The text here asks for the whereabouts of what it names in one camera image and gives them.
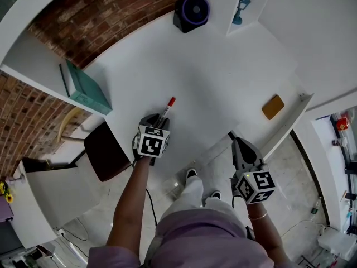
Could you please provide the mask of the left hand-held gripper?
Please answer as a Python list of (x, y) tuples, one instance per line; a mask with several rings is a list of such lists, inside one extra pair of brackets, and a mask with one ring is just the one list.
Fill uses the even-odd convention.
[(160, 118), (159, 113), (149, 114), (139, 122), (138, 132), (132, 140), (132, 151), (135, 161), (142, 157), (150, 157), (150, 165), (155, 165), (155, 160), (161, 158), (166, 151), (170, 139), (170, 119), (166, 118), (161, 129), (154, 126)]

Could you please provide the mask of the red-capped marker pen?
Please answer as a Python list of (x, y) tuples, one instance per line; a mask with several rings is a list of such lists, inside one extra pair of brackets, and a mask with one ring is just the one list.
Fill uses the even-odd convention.
[(156, 128), (160, 128), (165, 119), (167, 118), (167, 115), (168, 115), (168, 112), (170, 111), (171, 107), (173, 106), (174, 102), (175, 102), (176, 98), (175, 97), (172, 97), (169, 101), (169, 103), (167, 104), (165, 110), (162, 112), (162, 114), (159, 116), (158, 120), (156, 121), (155, 123), (155, 127)]

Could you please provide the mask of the white drawer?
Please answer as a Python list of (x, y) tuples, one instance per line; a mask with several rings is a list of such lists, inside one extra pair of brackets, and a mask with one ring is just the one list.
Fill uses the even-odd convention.
[(303, 86), (296, 73), (284, 80), (276, 91), (284, 102), (284, 107), (270, 121), (260, 112), (244, 120), (233, 129), (260, 149), (263, 158), (268, 159), (282, 141), (289, 135), (311, 104), (313, 94)]

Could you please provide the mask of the person's right forearm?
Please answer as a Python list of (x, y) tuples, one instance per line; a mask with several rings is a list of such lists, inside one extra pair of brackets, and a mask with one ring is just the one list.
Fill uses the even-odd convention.
[(247, 204), (255, 240), (265, 249), (275, 265), (289, 262), (282, 239), (262, 203)]

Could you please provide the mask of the brown felt eraser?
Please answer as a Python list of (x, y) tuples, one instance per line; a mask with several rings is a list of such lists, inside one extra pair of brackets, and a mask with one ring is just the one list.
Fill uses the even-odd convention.
[(274, 95), (263, 107), (262, 112), (267, 120), (273, 119), (284, 108), (284, 102), (281, 97)]

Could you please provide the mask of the wooden chair dark seat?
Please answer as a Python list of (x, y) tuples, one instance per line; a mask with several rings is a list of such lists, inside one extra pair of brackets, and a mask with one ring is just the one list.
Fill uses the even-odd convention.
[(66, 137), (63, 135), (70, 120), (82, 111), (74, 107), (66, 114), (60, 125), (57, 142), (72, 141), (83, 143), (88, 159), (102, 182), (108, 181), (131, 166), (131, 162), (114, 137), (108, 124), (103, 122), (95, 128), (85, 139)]

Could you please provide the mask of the person's light trousers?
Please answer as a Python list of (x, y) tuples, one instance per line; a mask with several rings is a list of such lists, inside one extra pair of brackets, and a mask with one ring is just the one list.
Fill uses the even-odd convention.
[(220, 200), (218, 197), (206, 198), (205, 206), (201, 207), (203, 192), (204, 186), (202, 180), (196, 175), (188, 177), (180, 197), (170, 205), (161, 219), (164, 219), (169, 214), (191, 209), (212, 209), (239, 219), (236, 211), (228, 203)]

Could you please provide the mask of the teal book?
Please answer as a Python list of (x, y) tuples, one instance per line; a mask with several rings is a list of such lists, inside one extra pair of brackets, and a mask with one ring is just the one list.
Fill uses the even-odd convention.
[(60, 74), (67, 96), (96, 112), (108, 115), (112, 108), (98, 83), (72, 62), (59, 64)]

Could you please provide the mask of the person's lilac shirt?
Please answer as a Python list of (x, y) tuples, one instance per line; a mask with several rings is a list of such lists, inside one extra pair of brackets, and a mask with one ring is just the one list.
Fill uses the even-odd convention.
[[(291, 268), (275, 265), (250, 240), (238, 219), (212, 209), (169, 214), (157, 225), (148, 250), (149, 268)], [(139, 255), (120, 246), (91, 248), (88, 268), (140, 268)]]

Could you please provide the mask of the black framed window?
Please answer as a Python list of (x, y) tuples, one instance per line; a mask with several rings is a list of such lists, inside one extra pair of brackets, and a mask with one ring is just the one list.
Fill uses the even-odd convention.
[[(350, 125), (347, 130), (338, 131), (336, 121), (342, 117), (348, 118)], [(348, 182), (348, 189), (344, 196), (349, 205), (347, 233), (357, 235), (357, 106), (332, 114), (330, 120), (336, 137), (346, 137), (348, 140), (348, 145), (341, 147)]]

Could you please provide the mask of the white box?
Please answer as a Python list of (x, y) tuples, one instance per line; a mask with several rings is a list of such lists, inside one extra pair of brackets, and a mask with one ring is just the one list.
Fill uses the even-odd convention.
[(325, 229), (317, 241), (320, 247), (346, 261), (349, 261), (357, 250), (357, 238), (333, 228)]

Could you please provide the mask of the small white table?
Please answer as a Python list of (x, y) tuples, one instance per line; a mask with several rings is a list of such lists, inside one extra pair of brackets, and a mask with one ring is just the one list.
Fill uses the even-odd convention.
[(24, 248), (56, 239), (63, 225), (100, 201), (100, 181), (88, 164), (30, 172), (20, 162), (13, 176), (11, 225)]

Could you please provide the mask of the teal lantern ornament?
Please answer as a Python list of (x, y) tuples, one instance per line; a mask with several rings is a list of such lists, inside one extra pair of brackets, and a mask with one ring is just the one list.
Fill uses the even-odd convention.
[(233, 17), (232, 24), (241, 25), (243, 23), (243, 19), (241, 17), (241, 12), (244, 11), (249, 6), (250, 3), (251, 3), (250, 0), (239, 0), (238, 6), (237, 6), (237, 11)]

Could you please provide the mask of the white hutch shelf unit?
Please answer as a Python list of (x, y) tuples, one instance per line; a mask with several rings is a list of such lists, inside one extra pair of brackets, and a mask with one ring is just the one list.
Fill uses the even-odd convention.
[(173, 10), (176, 0), (51, 0), (31, 20), (4, 62), (39, 71), (68, 59), (88, 66), (141, 26)]

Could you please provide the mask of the sunflower pot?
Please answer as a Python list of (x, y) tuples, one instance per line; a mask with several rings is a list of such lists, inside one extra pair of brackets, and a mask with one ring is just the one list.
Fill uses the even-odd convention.
[(4, 181), (0, 181), (0, 195), (3, 195), (5, 197), (5, 200), (8, 204), (13, 203), (13, 194)]

